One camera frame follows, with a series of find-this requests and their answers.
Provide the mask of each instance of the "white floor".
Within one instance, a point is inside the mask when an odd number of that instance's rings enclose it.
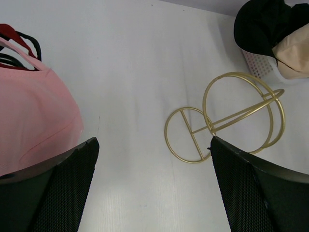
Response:
[[[79,232],[229,231],[211,160],[196,165],[177,160],[163,129],[176,108],[202,108],[213,78],[248,71],[234,44],[233,17],[158,0],[31,0],[3,2],[0,22],[39,40],[43,61],[81,108],[82,139],[99,140]],[[286,89],[285,134],[260,153],[305,173],[308,90],[309,83]],[[259,101],[253,89],[231,78],[214,86],[207,106],[217,120]],[[188,116],[194,129],[204,126],[200,115]],[[218,135],[253,150],[268,127],[264,109]],[[179,154],[198,158],[179,116],[169,136]],[[198,136],[204,149],[210,139],[207,132]]]

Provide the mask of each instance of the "white wall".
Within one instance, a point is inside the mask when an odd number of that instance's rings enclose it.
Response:
[[[194,8],[199,8],[202,10],[217,12],[226,15],[236,16],[239,9],[248,0],[163,0],[172,2],[175,4],[180,4],[183,6],[189,6]],[[308,0],[286,0],[289,5],[294,5],[297,3],[308,3]]]

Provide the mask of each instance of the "beige cloth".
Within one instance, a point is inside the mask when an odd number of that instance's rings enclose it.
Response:
[[[285,37],[273,52],[284,78],[309,77],[309,24]]]

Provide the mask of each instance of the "gold wire frame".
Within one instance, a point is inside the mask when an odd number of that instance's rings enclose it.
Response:
[[[207,109],[206,109],[206,101],[207,101],[207,96],[208,96],[208,92],[210,90],[210,88],[212,87],[212,85],[220,80],[220,79],[223,79],[225,77],[235,77],[235,78],[238,78],[238,79],[241,79],[243,81],[246,81],[247,83],[249,83],[252,87],[254,87],[254,89],[260,94],[260,96],[262,97],[263,101],[258,103],[258,104],[255,104],[253,106],[250,106],[244,110],[241,110],[237,113],[234,113],[230,116],[227,116],[227,117],[224,117],[216,122],[213,122],[210,120],[210,118],[207,116]],[[264,94],[262,92],[262,90],[257,86],[258,83],[259,85],[261,85],[268,93],[267,94]],[[186,163],[201,163],[205,160],[207,160],[209,157],[210,157],[210,152],[206,155],[203,155],[199,145],[197,144],[197,140],[194,136],[195,133],[198,133],[200,131],[203,131],[205,129],[208,129],[209,132],[215,136],[216,133],[226,127],[229,127],[241,120],[243,120],[244,118],[256,113],[257,111],[259,111],[260,109],[266,107],[267,108],[267,111],[268,111],[268,114],[269,114],[269,120],[270,120],[270,128],[269,128],[269,133],[268,133],[268,137],[266,138],[265,142],[256,150],[254,151],[251,151],[249,153],[251,154],[256,154],[260,151],[262,151],[263,149],[267,148],[267,147],[270,147],[272,145],[274,145],[283,135],[283,132],[284,132],[284,129],[285,129],[285,115],[284,115],[284,110],[283,110],[283,107],[282,107],[282,104],[279,100],[279,97],[284,93],[284,89],[277,89],[277,90],[272,90],[265,82],[263,82],[262,80],[256,78],[255,76],[252,76],[252,75],[249,75],[247,73],[242,73],[242,72],[229,72],[229,73],[226,73],[226,74],[223,74],[221,76],[218,76],[216,77],[215,79],[213,79],[210,84],[207,86],[206,90],[205,90],[205,93],[204,93],[204,97],[203,97],[203,111],[199,110],[199,109],[196,109],[196,108],[193,108],[193,107],[183,107],[183,108],[179,108],[177,110],[175,110],[173,113],[171,113],[171,115],[167,118],[167,121],[165,123],[165,128],[164,128],[164,137],[165,137],[165,141],[166,141],[166,144],[169,148],[169,150],[171,151],[171,153],[177,157],[178,159],[180,159],[181,161],[183,162],[186,162]],[[272,102],[276,102],[276,105],[279,109],[279,113],[280,113],[280,118],[281,118],[281,126],[280,126],[280,130],[278,132],[278,135],[270,142],[270,139],[272,137],[272,134],[273,134],[273,130],[274,130],[274,117],[273,117],[273,113],[271,111],[271,108],[269,106],[269,104],[271,104]],[[206,123],[206,126],[198,129],[198,130],[195,130],[195,131],[192,131],[191,127],[190,127],[190,124],[188,122],[188,119],[186,118],[185,114],[184,114],[184,110],[193,110],[193,111],[196,111],[196,112],[199,112],[200,114],[202,114],[204,116],[204,119],[205,119],[205,123]],[[194,142],[194,145],[195,147],[197,148],[197,151],[198,151],[198,154],[200,156],[200,159],[198,160],[187,160],[187,159],[184,159],[182,157],[180,157],[179,155],[176,154],[176,152],[172,149],[172,147],[170,146],[170,143],[169,143],[169,139],[168,139],[168,126],[169,126],[169,122],[171,120],[171,118],[176,114],[180,112],[181,115],[183,116],[183,120],[189,130],[189,133],[191,135],[191,138]],[[215,127],[215,125],[219,124],[219,123],[223,123],[229,119],[232,119],[230,121],[228,121],[227,123],[221,125],[221,126],[218,126],[218,127]]]

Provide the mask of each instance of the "white plastic basket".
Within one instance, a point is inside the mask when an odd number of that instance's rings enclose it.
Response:
[[[306,78],[288,80],[285,79],[277,68],[277,61],[273,57],[258,55],[242,50],[253,76],[260,78],[266,84],[287,85],[299,84],[307,81]]]

